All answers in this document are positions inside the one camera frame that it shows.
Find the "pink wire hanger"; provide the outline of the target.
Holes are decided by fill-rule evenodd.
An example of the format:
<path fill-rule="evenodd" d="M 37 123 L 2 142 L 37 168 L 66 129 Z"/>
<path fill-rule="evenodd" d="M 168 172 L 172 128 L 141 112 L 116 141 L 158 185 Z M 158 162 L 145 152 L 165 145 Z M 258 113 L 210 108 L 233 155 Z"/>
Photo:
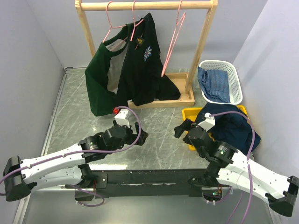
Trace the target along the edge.
<path fill-rule="evenodd" d="M 182 14 L 182 16 L 179 18 L 182 2 L 183 2 L 182 0 L 179 2 L 178 13 L 177 13 L 177 18 L 176 18 L 176 26 L 175 26 L 175 29 L 173 31 L 171 42 L 170 42 L 168 52 L 167 52 L 167 55 L 166 55 L 166 60 L 164 62 L 164 66 L 163 66 L 163 69 L 162 69 L 162 72 L 161 72 L 161 77 L 165 76 L 165 71 L 166 71 L 167 65 L 169 63 L 169 60 L 170 60 L 171 54 L 173 52 L 174 46 L 176 44 L 179 32 L 180 32 L 181 27 L 182 27 L 182 25 L 184 23 L 184 20 L 185 20 L 186 12 L 184 12 Z"/>

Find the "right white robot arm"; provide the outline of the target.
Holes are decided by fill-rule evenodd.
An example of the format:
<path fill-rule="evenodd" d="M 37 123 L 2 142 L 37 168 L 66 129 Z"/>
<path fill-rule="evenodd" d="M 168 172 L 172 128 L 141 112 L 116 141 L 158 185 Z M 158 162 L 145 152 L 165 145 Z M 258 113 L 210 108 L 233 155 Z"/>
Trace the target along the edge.
<path fill-rule="evenodd" d="M 223 141 L 214 141 L 202 127 L 185 119 L 174 128 L 174 136 L 187 135 L 184 143 L 193 146 L 201 158 L 209 162 L 201 177 L 191 178 L 191 184 L 211 187 L 228 185 L 248 192 L 278 214 L 291 217 L 299 191 L 299 179 L 279 175 L 251 159 L 240 150 Z"/>

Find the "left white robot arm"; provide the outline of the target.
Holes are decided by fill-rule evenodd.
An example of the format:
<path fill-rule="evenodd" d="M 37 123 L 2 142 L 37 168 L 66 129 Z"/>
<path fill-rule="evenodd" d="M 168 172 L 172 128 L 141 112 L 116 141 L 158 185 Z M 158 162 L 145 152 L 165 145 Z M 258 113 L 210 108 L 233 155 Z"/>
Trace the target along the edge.
<path fill-rule="evenodd" d="M 133 133 L 131 126 L 114 123 L 106 131 L 55 153 L 24 160 L 19 156 L 9 158 L 1 179 L 5 186 L 3 196 L 6 201 L 13 202 L 34 190 L 57 185 L 89 187 L 95 177 L 88 163 L 145 143 L 148 133 L 137 122 L 135 128 L 137 133 Z"/>

